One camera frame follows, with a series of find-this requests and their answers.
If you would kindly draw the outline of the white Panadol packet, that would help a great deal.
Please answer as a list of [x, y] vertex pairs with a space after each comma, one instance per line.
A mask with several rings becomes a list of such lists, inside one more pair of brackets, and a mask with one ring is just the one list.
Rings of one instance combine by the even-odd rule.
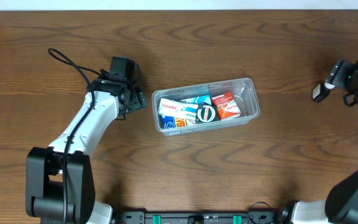
[[158, 106], [158, 114], [194, 121], [198, 112], [198, 105], [182, 103], [162, 98]]

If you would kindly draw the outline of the blue fever medicine box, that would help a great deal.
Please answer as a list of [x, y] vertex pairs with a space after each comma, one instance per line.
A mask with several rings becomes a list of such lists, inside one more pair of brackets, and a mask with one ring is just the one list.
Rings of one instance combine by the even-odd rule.
[[[212, 105], [209, 95], [187, 98], [184, 100], [180, 100], [179, 102], [196, 104], [196, 105], [210, 105], [210, 106]], [[163, 129], [180, 128], [180, 127], [186, 127], [186, 126], [193, 126], [196, 124], [195, 120], [192, 121], [189, 119], [181, 119], [181, 118], [175, 118], [175, 117], [163, 116], [163, 115], [160, 115], [160, 118], [161, 118], [161, 123], [162, 123]]]

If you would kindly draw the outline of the clear plastic container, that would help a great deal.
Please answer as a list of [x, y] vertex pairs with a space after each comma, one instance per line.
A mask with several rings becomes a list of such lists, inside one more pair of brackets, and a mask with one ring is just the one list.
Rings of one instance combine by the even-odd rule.
[[[240, 117], [232, 120], [216, 121], [207, 124], [195, 124], [193, 126], [186, 127], [174, 127], [170, 129], [165, 129], [163, 127], [163, 122], [158, 114], [158, 106], [162, 98], [178, 101], [202, 95], [217, 96], [228, 91], [232, 92], [234, 100], [239, 106], [241, 111]], [[260, 106], [256, 90], [250, 78], [238, 78], [234, 80], [224, 80], [220, 82], [157, 90], [152, 94], [152, 108], [155, 119], [155, 127], [164, 136], [196, 133], [200, 131], [244, 125], [260, 115]]]

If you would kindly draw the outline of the green Zam-Buk box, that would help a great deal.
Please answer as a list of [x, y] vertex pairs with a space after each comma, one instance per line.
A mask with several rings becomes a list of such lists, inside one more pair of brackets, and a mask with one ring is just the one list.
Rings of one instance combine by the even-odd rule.
[[198, 105], [195, 122], [197, 124], [219, 121], [218, 109], [210, 105]]

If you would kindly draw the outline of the red Panadol box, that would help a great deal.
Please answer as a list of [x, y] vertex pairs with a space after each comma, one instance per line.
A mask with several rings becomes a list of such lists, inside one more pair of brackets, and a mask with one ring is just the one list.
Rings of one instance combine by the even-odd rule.
[[218, 116], [221, 121], [240, 117], [241, 110], [231, 91], [213, 96], [211, 101], [217, 107]]

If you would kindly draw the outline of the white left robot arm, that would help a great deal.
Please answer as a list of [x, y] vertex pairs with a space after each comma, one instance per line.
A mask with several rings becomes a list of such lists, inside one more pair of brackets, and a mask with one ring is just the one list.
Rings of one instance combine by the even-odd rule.
[[66, 130], [26, 159], [25, 210], [41, 223], [116, 223], [112, 206], [96, 200], [91, 157], [107, 127], [147, 106], [136, 84], [138, 64], [113, 57], [88, 84], [85, 100]]

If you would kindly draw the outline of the dark syrup bottle white cap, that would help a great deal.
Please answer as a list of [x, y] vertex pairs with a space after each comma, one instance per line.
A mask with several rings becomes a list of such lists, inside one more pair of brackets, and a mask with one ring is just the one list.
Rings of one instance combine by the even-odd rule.
[[312, 99], [314, 102], [319, 103], [324, 100], [334, 89], [335, 86], [329, 83], [319, 83], [312, 91]]

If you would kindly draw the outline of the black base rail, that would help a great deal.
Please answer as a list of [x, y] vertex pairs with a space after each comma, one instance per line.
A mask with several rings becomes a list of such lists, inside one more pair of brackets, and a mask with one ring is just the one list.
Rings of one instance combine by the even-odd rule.
[[265, 202], [252, 204], [247, 211], [236, 212], [114, 212], [110, 224], [271, 224], [290, 223], [293, 207], [272, 208]]

